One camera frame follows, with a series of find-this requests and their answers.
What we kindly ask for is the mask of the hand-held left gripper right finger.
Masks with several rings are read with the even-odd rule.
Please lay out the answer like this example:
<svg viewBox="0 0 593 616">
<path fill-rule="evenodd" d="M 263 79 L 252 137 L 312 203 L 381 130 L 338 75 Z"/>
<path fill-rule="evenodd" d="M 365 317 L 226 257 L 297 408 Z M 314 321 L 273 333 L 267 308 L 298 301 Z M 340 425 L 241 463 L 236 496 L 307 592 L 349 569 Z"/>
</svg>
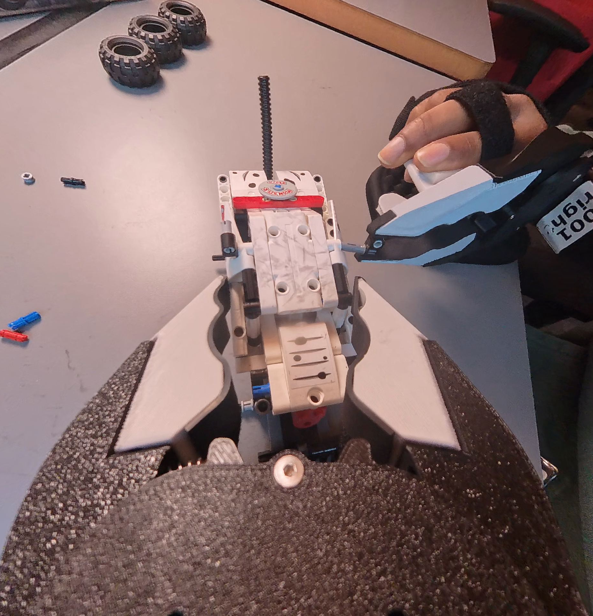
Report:
<svg viewBox="0 0 593 616">
<path fill-rule="evenodd" d="M 361 277 L 354 279 L 346 427 L 378 463 L 406 463 L 407 446 L 460 451 L 429 341 Z"/>
</svg>

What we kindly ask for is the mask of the black lego tyre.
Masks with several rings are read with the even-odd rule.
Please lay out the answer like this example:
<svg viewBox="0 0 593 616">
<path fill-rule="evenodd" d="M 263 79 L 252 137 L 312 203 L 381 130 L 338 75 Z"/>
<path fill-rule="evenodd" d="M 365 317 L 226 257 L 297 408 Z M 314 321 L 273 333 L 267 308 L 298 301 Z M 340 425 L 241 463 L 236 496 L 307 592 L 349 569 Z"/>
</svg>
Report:
<svg viewBox="0 0 593 616">
<path fill-rule="evenodd" d="M 184 47 L 199 46 L 206 40 L 206 20 L 200 9 L 189 1 L 163 1 L 158 15 L 178 31 Z"/>
<path fill-rule="evenodd" d="M 156 54 L 133 36 L 113 35 L 100 43 L 99 57 L 108 75 L 130 88 L 152 86 L 160 77 Z"/>
<path fill-rule="evenodd" d="M 160 65 L 171 64 L 182 55 L 178 29 L 168 19 L 150 14 L 133 17 L 128 33 L 144 41 L 154 51 Z"/>
</svg>

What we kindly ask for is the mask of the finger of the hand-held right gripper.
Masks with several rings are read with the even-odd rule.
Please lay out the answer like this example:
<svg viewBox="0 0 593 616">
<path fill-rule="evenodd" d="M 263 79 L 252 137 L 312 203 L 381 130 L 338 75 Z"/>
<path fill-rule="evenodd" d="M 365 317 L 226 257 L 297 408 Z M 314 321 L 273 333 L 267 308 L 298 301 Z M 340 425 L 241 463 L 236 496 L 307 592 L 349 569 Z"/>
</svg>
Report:
<svg viewBox="0 0 593 616">
<path fill-rule="evenodd" d="M 425 266 L 438 259 L 452 256 L 466 248 L 476 234 L 466 235 L 454 243 L 441 248 L 434 248 L 432 240 L 420 236 L 387 236 L 381 248 L 375 254 L 356 254 L 355 259 L 361 261 L 378 261 L 382 263 L 400 263 L 405 265 Z"/>
<path fill-rule="evenodd" d="M 475 212 L 497 211 L 522 193 L 541 172 L 496 182 L 480 165 L 433 173 L 422 173 L 415 164 L 407 164 L 406 168 L 418 193 L 410 198 L 382 196 L 379 202 L 384 213 L 368 226 L 369 234 L 419 236 Z"/>
</svg>

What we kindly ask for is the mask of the grey table with black inset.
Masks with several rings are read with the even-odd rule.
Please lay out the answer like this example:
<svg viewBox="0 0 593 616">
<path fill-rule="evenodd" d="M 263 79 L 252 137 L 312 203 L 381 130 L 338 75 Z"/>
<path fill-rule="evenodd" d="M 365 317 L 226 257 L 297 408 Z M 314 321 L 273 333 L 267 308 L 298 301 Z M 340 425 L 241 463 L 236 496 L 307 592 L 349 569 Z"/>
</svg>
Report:
<svg viewBox="0 0 593 616">
<path fill-rule="evenodd" d="M 495 62 L 486 1 L 272 1 L 458 80 Z"/>
</svg>

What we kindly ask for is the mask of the white lego truck model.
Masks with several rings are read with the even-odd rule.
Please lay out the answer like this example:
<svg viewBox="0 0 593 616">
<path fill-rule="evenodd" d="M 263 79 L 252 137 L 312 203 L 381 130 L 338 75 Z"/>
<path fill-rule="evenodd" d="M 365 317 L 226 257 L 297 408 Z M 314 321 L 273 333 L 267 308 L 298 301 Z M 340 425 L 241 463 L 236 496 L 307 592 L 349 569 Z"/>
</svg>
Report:
<svg viewBox="0 0 593 616">
<path fill-rule="evenodd" d="M 247 427 L 269 436 L 257 454 L 339 457 L 335 412 L 346 390 L 353 295 L 335 209 L 322 178 L 279 171 L 272 156 L 270 80 L 259 76 L 262 169 L 217 179 L 221 254 L 229 282 L 231 346 Z"/>
</svg>

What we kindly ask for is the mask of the person's right hand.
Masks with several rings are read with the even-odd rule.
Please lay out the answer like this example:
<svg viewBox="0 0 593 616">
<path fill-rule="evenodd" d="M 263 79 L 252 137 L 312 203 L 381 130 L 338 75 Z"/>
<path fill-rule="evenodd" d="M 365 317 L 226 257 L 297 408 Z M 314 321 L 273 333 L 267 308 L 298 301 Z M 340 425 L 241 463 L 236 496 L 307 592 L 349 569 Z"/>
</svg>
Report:
<svg viewBox="0 0 593 616">
<path fill-rule="evenodd" d="M 429 173 L 508 159 L 552 125 L 538 100 L 499 81 L 456 82 L 410 103 L 415 106 L 404 108 L 378 154 L 386 168 L 412 159 Z"/>
</svg>

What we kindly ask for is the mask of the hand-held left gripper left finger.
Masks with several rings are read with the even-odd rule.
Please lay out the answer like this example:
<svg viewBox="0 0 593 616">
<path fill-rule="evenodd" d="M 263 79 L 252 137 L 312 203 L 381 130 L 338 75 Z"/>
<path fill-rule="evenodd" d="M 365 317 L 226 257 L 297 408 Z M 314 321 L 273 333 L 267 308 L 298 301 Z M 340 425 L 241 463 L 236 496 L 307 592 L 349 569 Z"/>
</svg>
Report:
<svg viewBox="0 0 593 616">
<path fill-rule="evenodd" d="M 222 353 L 230 338 L 227 277 L 217 277 L 155 336 L 114 445 L 116 453 L 170 444 L 183 463 L 199 459 L 189 430 L 231 385 Z"/>
</svg>

